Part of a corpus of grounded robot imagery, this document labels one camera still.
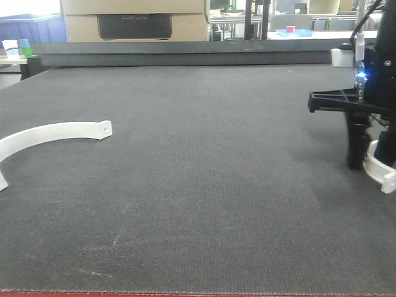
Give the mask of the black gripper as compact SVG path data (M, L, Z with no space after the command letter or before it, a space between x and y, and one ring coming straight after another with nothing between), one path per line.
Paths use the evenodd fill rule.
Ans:
M380 114L388 118L395 115L395 1L385 2L374 44L369 46L364 40L363 25L379 4L376 1L367 12L361 14L350 37L355 57L355 86L309 94L308 109L312 113L317 110L347 111L346 162L351 170L363 168L371 143L368 114ZM395 164L395 122L391 122L388 130L379 134L374 157L387 166Z

